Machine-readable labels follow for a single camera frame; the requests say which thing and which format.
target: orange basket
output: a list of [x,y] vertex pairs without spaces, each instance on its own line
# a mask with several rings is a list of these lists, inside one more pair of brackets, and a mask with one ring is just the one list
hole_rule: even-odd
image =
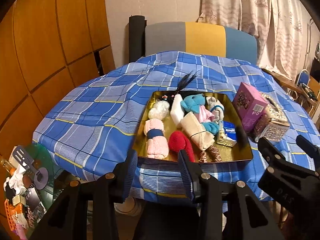
[[13,221],[12,216],[11,216],[11,211],[14,209],[14,207],[11,204],[9,204],[8,199],[6,199],[4,201],[4,209],[5,209],[5,213],[7,215],[7,220],[8,220],[10,230],[11,231],[16,230],[16,223]]

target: beige towel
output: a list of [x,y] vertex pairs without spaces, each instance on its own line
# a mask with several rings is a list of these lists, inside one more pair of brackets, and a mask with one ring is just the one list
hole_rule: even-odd
[[192,112],[186,114],[180,123],[185,133],[201,151],[205,151],[214,143],[214,135],[205,130]]

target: rolled pink towel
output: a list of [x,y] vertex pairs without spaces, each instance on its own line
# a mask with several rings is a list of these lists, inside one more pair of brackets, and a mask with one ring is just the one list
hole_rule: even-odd
[[164,137],[164,125],[159,119],[149,119],[146,121],[143,132],[147,136],[146,145],[148,158],[164,159],[169,154],[167,139]]

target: purple box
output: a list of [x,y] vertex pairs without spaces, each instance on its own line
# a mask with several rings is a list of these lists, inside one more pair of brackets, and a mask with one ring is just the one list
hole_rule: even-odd
[[242,125],[246,132],[252,131],[268,104],[255,87],[243,82],[241,82],[232,103],[242,120]]

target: small table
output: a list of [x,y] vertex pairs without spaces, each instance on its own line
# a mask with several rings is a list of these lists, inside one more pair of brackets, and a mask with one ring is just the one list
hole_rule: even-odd
[[276,80],[276,82],[281,86],[281,87],[286,87],[289,88],[293,91],[296,91],[299,94],[304,94],[304,90],[302,90],[295,82],[293,82],[292,80],[289,80],[287,78],[285,78],[284,76],[276,73],[276,72],[270,72],[266,69],[262,69],[264,72],[270,74],[271,76],[273,76],[273,78]]

